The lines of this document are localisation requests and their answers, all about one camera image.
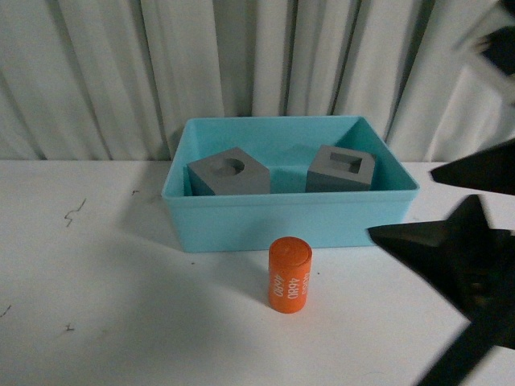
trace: scratch mark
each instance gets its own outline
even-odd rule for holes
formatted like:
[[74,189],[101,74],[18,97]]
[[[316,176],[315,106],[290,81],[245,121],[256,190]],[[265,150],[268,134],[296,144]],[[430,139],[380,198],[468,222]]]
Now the scratch mark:
[[361,377],[363,376],[370,376],[372,374],[380,374],[380,375],[384,375],[385,373],[384,372],[366,372],[365,374],[361,374]]
[[82,204],[77,208],[77,209],[73,209],[71,211],[69,211],[66,216],[64,217],[65,220],[68,220],[68,224],[66,225],[66,228],[70,226],[70,224],[72,223],[73,219],[71,219],[70,216],[72,213],[75,213],[75,212],[78,212],[82,209],[82,207],[84,206],[84,204],[86,203],[86,199],[84,199],[84,201],[82,202]]
[[101,334],[97,336],[97,341],[104,342],[105,339],[109,336],[109,330],[103,329]]
[[10,308],[12,307],[12,305],[10,304],[8,307],[7,307],[7,310],[3,311],[3,314],[0,315],[0,318],[5,316],[5,314],[7,314],[7,312],[10,310]]

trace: curtain fold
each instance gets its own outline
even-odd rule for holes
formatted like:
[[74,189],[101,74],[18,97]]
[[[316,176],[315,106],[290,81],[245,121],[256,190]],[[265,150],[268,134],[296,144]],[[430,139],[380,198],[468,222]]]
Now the curtain fold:
[[59,0],[110,157],[169,157],[136,2]]
[[456,47],[494,0],[3,0],[0,158],[170,159],[193,117],[356,114],[402,161],[515,134]]
[[[467,114],[476,109],[490,114],[482,105],[484,102],[494,111],[501,108],[499,98],[489,100],[495,94],[492,89],[481,84],[477,74],[464,70],[466,64],[457,50],[471,26],[493,3],[489,0],[436,1],[388,138],[390,147],[399,158],[406,161],[450,161],[483,145],[484,140],[477,141],[472,133],[478,136],[481,132],[485,137],[495,135],[497,122],[487,123],[487,118],[481,118],[482,123],[478,125],[471,121],[461,124],[463,136],[468,136],[469,142],[446,143],[452,140],[450,132],[458,129],[449,126],[450,120],[465,122]],[[469,87],[474,88],[472,94],[483,95],[469,99],[471,93],[460,90]]]
[[332,113],[357,0],[299,0],[287,115]]

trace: square hole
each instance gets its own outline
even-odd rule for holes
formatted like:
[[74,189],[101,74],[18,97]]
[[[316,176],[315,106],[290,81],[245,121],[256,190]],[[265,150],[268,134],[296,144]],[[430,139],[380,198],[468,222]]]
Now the square hole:
[[332,153],[329,156],[331,167],[337,170],[348,171],[357,175],[360,172],[361,160],[363,158],[354,157],[348,154]]

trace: table surface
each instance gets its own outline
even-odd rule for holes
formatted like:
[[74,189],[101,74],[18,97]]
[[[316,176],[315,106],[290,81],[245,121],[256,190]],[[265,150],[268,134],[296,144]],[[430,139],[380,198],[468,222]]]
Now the table surface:
[[[405,166],[406,222],[477,193]],[[304,309],[272,310],[267,251],[180,251],[169,167],[0,162],[1,385],[410,385],[465,326],[378,247],[315,249]],[[491,227],[515,229],[515,198],[481,194]],[[514,364],[496,347],[464,384],[511,385]]]

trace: plastic bin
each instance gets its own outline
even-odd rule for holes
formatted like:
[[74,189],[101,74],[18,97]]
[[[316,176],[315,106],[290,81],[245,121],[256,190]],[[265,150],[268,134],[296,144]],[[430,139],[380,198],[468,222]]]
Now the plastic bin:
[[[377,156],[370,191],[305,193],[320,145]],[[238,146],[270,169],[271,194],[192,196],[186,165]],[[313,248],[371,245],[367,228],[402,221],[419,186],[363,117],[188,121],[162,196],[185,252],[268,249],[283,236]]]

